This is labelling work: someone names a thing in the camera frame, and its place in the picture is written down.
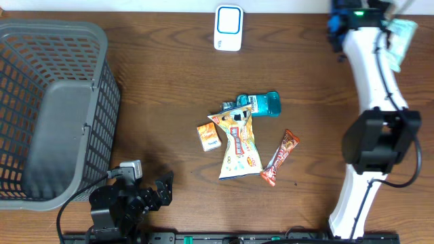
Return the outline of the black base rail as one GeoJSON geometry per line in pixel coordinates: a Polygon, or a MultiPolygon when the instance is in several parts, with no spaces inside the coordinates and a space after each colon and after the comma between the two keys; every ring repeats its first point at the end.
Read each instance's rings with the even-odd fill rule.
{"type": "Polygon", "coordinates": [[[343,244],[399,244],[397,234],[366,234],[357,239],[338,239],[324,232],[293,230],[287,234],[176,234],[173,232],[148,232],[138,237],[116,240],[116,243],[144,244],[257,244],[257,243],[343,243],[343,244]]]}

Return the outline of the white barcode scanner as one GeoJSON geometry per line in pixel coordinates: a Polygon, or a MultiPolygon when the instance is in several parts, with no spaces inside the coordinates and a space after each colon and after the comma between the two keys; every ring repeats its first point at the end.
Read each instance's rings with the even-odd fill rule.
{"type": "Polygon", "coordinates": [[[214,48],[238,52],[242,43],[244,11],[237,5],[219,5],[215,14],[214,48]]]}

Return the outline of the blue mouthwash bottle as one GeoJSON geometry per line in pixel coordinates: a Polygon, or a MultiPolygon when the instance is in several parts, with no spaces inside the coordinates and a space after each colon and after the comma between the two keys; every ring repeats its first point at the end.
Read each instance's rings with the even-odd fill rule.
{"type": "Polygon", "coordinates": [[[281,114],[281,100],[277,91],[266,94],[241,94],[235,101],[223,102],[222,111],[236,106],[250,105],[253,117],[278,117],[281,114]]]}

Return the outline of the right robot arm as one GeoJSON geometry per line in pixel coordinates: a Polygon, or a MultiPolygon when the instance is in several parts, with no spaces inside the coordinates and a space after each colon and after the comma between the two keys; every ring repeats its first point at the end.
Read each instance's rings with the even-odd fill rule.
{"type": "Polygon", "coordinates": [[[359,99],[359,116],[342,139],[346,173],[328,218],[333,241],[368,241],[365,221],[380,186],[407,188],[421,171],[421,116],[409,109],[387,60],[390,7],[387,1],[331,2],[328,40],[348,59],[359,99]]]}

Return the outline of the yellow snack bag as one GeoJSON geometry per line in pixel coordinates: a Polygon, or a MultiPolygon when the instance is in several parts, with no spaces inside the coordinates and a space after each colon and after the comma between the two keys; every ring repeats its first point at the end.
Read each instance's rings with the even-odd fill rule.
{"type": "Polygon", "coordinates": [[[219,180],[259,175],[263,167],[252,129],[252,105],[236,106],[208,118],[227,136],[219,180]]]}

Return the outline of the teal white small packet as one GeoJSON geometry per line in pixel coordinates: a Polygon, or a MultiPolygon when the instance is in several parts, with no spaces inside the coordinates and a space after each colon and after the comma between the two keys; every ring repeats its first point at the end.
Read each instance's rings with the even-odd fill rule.
{"type": "Polygon", "coordinates": [[[382,25],[387,28],[387,33],[382,34],[380,46],[385,46],[385,57],[391,70],[400,73],[418,24],[412,20],[394,19],[391,24],[384,20],[382,25]]]}

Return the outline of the small orange box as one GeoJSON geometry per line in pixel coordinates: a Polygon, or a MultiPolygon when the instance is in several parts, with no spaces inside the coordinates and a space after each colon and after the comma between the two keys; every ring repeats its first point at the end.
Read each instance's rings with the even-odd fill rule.
{"type": "Polygon", "coordinates": [[[197,127],[197,133],[205,152],[221,146],[221,141],[213,122],[197,127]]]}

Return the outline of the grey plastic shopping basket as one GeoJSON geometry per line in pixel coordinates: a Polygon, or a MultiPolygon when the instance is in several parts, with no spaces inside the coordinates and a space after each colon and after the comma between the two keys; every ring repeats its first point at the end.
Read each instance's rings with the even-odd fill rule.
{"type": "Polygon", "coordinates": [[[109,168],[121,94],[104,31],[1,21],[1,208],[85,201],[109,168]]]}

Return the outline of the red-brown snack bar wrapper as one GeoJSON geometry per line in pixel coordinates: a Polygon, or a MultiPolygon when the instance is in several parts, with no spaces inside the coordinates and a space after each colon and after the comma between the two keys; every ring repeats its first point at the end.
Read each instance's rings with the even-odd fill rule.
{"type": "Polygon", "coordinates": [[[276,150],[267,167],[260,173],[261,177],[271,186],[276,185],[277,170],[286,160],[288,155],[296,148],[300,139],[290,130],[285,130],[281,144],[276,150]]]}

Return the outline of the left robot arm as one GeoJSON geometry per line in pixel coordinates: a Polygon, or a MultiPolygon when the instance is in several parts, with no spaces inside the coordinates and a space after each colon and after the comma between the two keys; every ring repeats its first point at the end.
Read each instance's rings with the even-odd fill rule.
{"type": "Polygon", "coordinates": [[[89,202],[93,220],[93,237],[88,243],[146,243],[138,230],[142,216],[168,206],[173,198],[174,172],[169,171],[155,180],[156,189],[142,188],[141,161],[126,161],[107,171],[112,185],[94,190],[89,202]]]}

